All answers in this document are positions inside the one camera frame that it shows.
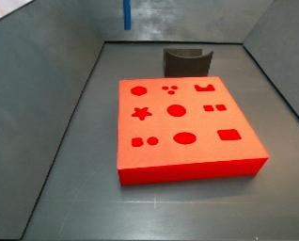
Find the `blue padded gripper finger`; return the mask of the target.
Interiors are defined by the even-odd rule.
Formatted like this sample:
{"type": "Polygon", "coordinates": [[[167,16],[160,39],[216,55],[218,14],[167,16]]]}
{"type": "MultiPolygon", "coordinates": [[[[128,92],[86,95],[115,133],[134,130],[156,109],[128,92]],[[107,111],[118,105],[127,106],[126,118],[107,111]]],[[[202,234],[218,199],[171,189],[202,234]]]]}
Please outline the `blue padded gripper finger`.
{"type": "Polygon", "coordinates": [[[124,20],[124,30],[131,30],[132,28],[131,0],[123,0],[123,20],[124,20]]]}

